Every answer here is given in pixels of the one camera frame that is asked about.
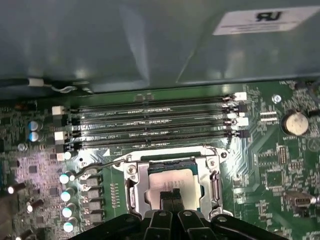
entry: cable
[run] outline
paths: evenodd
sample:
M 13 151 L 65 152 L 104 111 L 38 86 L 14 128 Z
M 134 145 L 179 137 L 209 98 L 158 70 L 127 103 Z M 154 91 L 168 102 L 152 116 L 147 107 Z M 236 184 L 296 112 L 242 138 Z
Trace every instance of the cable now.
M 68 94 L 68 93 L 70 93 L 72 91 L 77 90 L 77 87 L 76 86 L 65 86 L 64 88 L 59 89 L 59 88 L 56 88 L 54 86 L 51 86 L 51 89 L 53 91 L 56 91 L 56 92 L 61 93 L 61 94 Z
M 77 179 L 77 178 L 81 177 L 83 174 L 85 174 L 85 172 L 87 170 L 90 170 L 90 169 L 103 169 L 103 168 L 110 167 L 110 166 L 115 165 L 115 164 L 123 163 L 125 161 L 126 161 L 126 159 L 121 159 L 121 160 L 118 160 L 118 161 L 111 161 L 111 162 L 103 163 L 103 164 L 101 162 L 92 163 L 92 164 L 89 164 L 88 166 L 85 166 L 79 172 L 77 172 L 74 175 L 74 178 Z

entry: white wire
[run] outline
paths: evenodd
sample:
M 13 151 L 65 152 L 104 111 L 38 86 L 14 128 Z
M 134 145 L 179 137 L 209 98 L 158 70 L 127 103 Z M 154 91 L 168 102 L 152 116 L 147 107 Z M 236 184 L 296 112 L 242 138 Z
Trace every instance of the white wire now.
M 77 87 L 76 86 L 66 86 L 64 88 L 59 89 L 59 88 L 56 88 L 56 87 L 52 86 L 51 89 L 53 91 L 56 91 L 56 92 L 61 93 L 61 94 L 68 94 L 68 93 L 70 93 L 70 92 L 72 92 L 74 90 L 77 90 Z

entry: white label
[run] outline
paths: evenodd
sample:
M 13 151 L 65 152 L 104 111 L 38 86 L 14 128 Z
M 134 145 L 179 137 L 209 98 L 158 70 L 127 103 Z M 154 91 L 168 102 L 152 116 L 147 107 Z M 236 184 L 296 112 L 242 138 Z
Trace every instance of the white label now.
M 227 12 L 213 35 L 290 31 L 312 17 L 320 6 Z

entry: chip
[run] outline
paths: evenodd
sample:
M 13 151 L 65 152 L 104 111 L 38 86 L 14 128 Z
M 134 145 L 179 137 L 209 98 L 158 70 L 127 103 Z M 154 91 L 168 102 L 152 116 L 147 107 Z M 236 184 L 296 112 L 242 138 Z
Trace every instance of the chip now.
M 99 185 L 99 178 L 98 177 L 92 177 L 92 178 L 88 178 L 86 180 L 86 185 L 88 187 L 95 187 Z
M 38 172 L 37 166 L 29 166 L 29 173 L 30 174 L 36 174 Z
M 90 201 L 89 202 L 89 210 L 94 211 L 94 210 L 100 210 L 101 207 L 101 202 L 100 201 Z
M 283 185 L 281 171 L 269 171 L 265 174 L 266 188 L 281 188 Z
M 56 154 L 50 154 L 49 156 L 50 160 L 56 160 L 57 159 L 57 155 Z
M 190 169 L 168 170 L 150 174 L 149 190 L 146 192 L 146 199 L 150 203 L 151 209 L 159 209 L 160 192 L 180 189 L 185 209 L 197 210 L 197 203 L 201 197 L 201 187 L 195 179 Z
M 89 199 L 100 198 L 100 191 L 98 189 L 89 190 L 88 191 L 88 198 Z
M 91 223 L 101 223 L 102 220 L 102 214 L 101 213 L 94 213 L 90 214 L 90 222 Z
M 43 216 L 37 216 L 35 221 L 37 224 L 44 224 L 45 223 L 45 219 Z
M 59 195 L 59 190 L 57 187 L 52 187 L 49 189 L 49 194 L 50 196 L 58 196 Z

